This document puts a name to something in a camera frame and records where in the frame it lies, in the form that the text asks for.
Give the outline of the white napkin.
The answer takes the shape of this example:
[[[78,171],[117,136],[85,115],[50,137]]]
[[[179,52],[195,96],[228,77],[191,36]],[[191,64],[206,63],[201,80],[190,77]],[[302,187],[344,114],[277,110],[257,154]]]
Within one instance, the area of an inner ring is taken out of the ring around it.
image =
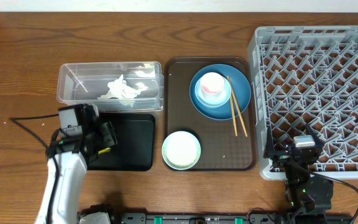
[[[123,99],[134,99],[139,96],[143,91],[147,90],[148,87],[143,83],[136,83],[137,88],[130,87],[121,75],[117,80],[108,83],[109,91],[105,95],[98,97],[98,100],[107,100],[110,98]]]

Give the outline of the white rice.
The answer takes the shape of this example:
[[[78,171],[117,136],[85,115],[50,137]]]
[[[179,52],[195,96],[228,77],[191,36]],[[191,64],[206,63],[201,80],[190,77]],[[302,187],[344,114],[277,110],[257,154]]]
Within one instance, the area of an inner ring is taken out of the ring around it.
[[[196,142],[192,134],[178,131],[169,135],[167,159],[176,167],[187,167],[196,159]]]

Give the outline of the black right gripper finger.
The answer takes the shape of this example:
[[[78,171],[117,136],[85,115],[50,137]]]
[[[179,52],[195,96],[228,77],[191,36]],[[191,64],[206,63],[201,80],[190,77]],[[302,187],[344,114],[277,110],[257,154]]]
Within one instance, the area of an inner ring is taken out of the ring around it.
[[[305,135],[305,145],[306,146],[324,146],[322,140],[317,137],[317,134],[311,128],[309,124],[306,124],[306,135]]]
[[[267,141],[264,149],[263,157],[273,157],[274,156],[274,143],[272,138],[272,130],[270,127],[267,128]]]

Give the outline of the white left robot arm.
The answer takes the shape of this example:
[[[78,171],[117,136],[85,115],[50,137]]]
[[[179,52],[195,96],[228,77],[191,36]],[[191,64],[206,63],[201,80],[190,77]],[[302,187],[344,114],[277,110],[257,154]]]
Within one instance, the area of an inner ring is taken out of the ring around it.
[[[47,150],[48,178],[36,223],[79,223],[80,190],[89,160],[117,144],[110,122],[89,130],[57,129]]]

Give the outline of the mint green small bowl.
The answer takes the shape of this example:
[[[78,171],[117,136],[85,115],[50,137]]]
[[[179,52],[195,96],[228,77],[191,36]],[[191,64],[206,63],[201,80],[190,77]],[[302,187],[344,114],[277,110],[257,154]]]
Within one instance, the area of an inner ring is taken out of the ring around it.
[[[194,162],[191,165],[187,166],[187,167],[176,167],[167,159],[167,156],[166,156],[167,142],[169,140],[169,135],[165,138],[165,140],[164,140],[164,142],[162,144],[162,157],[163,157],[164,162],[166,163],[167,166],[169,166],[170,168],[172,168],[174,170],[188,170],[188,169],[191,169],[198,162],[198,160],[200,159],[200,156],[201,156],[201,144],[200,144],[198,138],[194,134],[192,134],[194,136],[194,138],[195,138],[195,142],[196,142],[196,146],[197,146],[197,150],[196,150],[197,155],[196,155],[196,159],[194,160]]]

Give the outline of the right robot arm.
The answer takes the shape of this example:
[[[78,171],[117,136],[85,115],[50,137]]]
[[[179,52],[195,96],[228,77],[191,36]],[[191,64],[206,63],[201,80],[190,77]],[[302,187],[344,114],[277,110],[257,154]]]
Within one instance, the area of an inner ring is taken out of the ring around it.
[[[324,213],[331,209],[333,182],[313,175],[309,166],[314,164],[323,151],[323,142],[309,125],[306,134],[295,136],[293,143],[276,150],[272,130],[267,129],[264,158],[272,161],[273,168],[285,171],[285,193],[292,208],[283,215],[287,223],[324,221]]]

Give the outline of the green yellow snack wrapper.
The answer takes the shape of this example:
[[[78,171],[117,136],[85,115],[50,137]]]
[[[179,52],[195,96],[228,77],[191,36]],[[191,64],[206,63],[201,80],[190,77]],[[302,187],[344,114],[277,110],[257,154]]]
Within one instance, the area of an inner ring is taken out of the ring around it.
[[[106,153],[106,152],[110,152],[111,148],[110,147],[107,147],[105,149],[102,149],[100,151],[98,151],[98,154],[103,154],[103,153]]]

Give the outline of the pink plastic cup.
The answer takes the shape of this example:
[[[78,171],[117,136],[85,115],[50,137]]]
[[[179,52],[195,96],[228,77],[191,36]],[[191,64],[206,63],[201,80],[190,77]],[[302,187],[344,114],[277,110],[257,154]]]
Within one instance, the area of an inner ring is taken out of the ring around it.
[[[224,89],[225,81],[222,75],[216,72],[205,73],[200,78],[201,89],[207,94],[218,94]]]

